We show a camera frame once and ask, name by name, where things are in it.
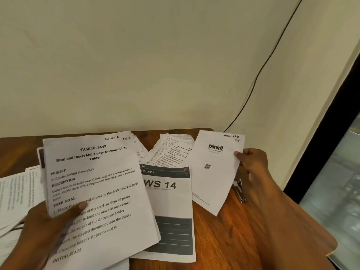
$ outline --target blinkit logo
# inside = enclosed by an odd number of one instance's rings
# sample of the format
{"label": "blinkit logo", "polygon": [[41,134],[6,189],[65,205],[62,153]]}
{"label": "blinkit logo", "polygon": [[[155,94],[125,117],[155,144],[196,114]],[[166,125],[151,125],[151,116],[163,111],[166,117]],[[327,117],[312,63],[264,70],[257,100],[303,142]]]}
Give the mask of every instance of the blinkit logo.
{"label": "blinkit logo", "polygon": [[223,150],[223,146],[218,146],[218,145],[213,145],[213,144],[209,144],[209,148],[210,149],[215,149],[215,150]]}

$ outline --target wooden desk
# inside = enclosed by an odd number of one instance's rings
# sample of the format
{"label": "wooden desk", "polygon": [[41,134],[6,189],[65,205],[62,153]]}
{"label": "wooden desk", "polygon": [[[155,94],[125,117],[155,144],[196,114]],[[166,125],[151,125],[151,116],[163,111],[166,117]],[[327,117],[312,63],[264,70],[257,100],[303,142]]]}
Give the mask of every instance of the wooden desk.
{"label": "wooden desk", "polygon": [[[138,131],[134,133],[146,149],[150,150],[159,139],[159,134],[166,132],[171,134],[191,134],[196,139],[199,129]],[[36,148],[43,145],[43,138],[49,137],[62,136],[0,138],[0,177],[23,172],[26,167],[38,165]],[[272,252],[264,228],[263,218],[258,210],[257,197],[246,182],[244,184],[247,202],[240,204],[235,192],[231,190],[217,217],[193,202],[196,236],[195,263],[131,259],[130,269],[273,269]],[[337,247],[337,242],[333,236],[297,204],[290,199],[289,202],[304,227],[316,239],[322,252],[326,255],[332,253]]]}

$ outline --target electrical wire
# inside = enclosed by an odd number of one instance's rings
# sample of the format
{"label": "electrical wire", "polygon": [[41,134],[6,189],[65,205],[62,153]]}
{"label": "electrical wire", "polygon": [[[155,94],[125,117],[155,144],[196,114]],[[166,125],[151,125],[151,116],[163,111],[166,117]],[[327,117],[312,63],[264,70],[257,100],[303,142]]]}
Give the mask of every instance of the electrical wire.
{"label": "electrical wire", "polygon": [[260,68],[260,71],[259,71],[258,74],[256,75],[256,78],[255,78],[254,84],[252,85],[250,94],[249,94],[249,96],[247,97],[247,99],[246,99],[244,105],[242,106],[240,112],[238,113],[238,115],[236,116],[236,118],[231,122],[231,124],[226,128],[226,130],[225,130],[224,132],[226,132],[226,131],[228,130],[228,128],[231,127],[231,125],[236,121],[236,119],[239,117],[239,115],[241,114],[241,112],[244,110],[246,104],[248,103],[248,101],[249,101],[249,99],[250,99],[250,97],[251,97],[252,92],[254,91],[257,78],[259,77],[259,75],[260,75],[261,71],[263,70],[263,68],[265,67],[265,65],[268,63],[269,59],[272,57],[273,53],[275,52],[275,49],[278,47],[278,44],[279,44],[281,38],[283,37],[283,35],[284,35],[284,33],[285,33],[285,30],[286,30],[287,27],[289,26],[289,23],[291,22],[292,18],[294,17],[294,14],[295,14],[295,12],[297,11],[297,9],[299,8],[299,6],[300,6],[300,4],[301,4],[302,1],[303,1],[303,0],[300,0],[299,3],[297,4],[297,6],[296,6],[294,12],[292,13],[290,19],[288,20],[288,22],[286,23],[283,31],[281,32],[281,35],[280,35],[279,39],[277,40],[274,49],[272,50],[272,52],[270,53],[268,59],[265,61],[265,63],[264,63],[264,64],[262,65],[262,67]]}

